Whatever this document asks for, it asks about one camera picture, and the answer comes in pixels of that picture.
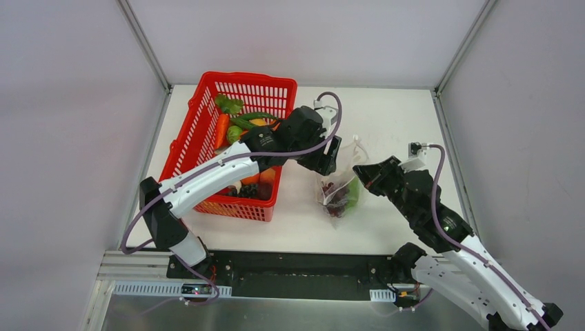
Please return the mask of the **green grape bunch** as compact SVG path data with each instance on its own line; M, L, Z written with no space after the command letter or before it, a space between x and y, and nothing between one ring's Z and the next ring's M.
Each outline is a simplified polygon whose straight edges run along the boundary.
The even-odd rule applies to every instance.
M346 194L346 209L349 210L354 208L359 202L361 182L357 177L354 177L352 181L346 186L346 188L348 189Z

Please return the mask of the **clear zip top bag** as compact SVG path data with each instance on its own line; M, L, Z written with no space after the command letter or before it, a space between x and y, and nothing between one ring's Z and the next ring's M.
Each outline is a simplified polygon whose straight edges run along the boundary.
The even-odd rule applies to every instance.
M352 214L359 204L363 185L353 167L364 165L368 160L369 155L361 137L355 134L338 150L336 170L327 176L316 176L316 204L334 229L340 228L344 218Z

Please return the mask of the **dark red grape bunch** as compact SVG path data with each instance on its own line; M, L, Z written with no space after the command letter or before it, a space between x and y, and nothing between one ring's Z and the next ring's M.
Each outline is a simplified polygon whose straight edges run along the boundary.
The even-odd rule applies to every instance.
M330 217L341 218L346 211L347 185L341 187L333 182L323 183L321 190L324 194L324 210Z

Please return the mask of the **black grape bunch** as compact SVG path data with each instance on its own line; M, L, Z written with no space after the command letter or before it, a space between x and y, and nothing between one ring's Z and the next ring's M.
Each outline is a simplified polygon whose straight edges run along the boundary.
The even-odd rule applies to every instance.
M256 199L259 185L257 183L242 185L242 186L230 186L227 193L228 197L239 197L245 199Z

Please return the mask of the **red plastic basket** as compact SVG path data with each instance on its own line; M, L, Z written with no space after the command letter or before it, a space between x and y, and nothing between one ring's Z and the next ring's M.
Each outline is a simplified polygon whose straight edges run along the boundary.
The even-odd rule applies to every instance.
M242 112L266 112L286 118L293 111L297 82L291 78L272 77L249 72L205 72L195 93L187 103L188 111L170 152L160 180L179 176L215 156L215 127L220 110L217 94L244 103ZM241 199L214 194L193 209L200 213L269 222L277 201L280 167L275 168L275 181L269 200Z

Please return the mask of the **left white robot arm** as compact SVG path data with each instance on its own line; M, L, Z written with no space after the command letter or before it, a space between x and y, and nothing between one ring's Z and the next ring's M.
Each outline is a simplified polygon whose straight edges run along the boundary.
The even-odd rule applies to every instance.
M168 249L184 262L194 279L210 271L202 240L181 222L187 211L246 177L260 174L288 160L321 175L335 169L341 139L335 136L341 110L330 106L294 109L277 129L253 128L241 141L186 173L161 183L148 177L140 183L140 212L155 246Z

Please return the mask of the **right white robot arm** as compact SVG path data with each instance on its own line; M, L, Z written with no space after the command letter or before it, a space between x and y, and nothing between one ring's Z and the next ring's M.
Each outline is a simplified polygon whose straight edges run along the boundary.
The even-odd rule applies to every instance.
M407 220L418 239L449 260L466 276L461 280L414 243L392 258L392 274L429 286L470 315L486 330L548 330L564 313L525 291L487 252L471 227L440 201L431 202L433 178L428 170L405 171L391 156L353 172L365 189L386 197Z

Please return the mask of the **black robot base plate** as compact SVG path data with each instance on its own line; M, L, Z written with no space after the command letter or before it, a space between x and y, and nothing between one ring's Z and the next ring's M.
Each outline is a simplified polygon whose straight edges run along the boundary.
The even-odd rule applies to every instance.
M404 292L418 299L421 286L385 255L212 250L195 271L232 297L369 301Z

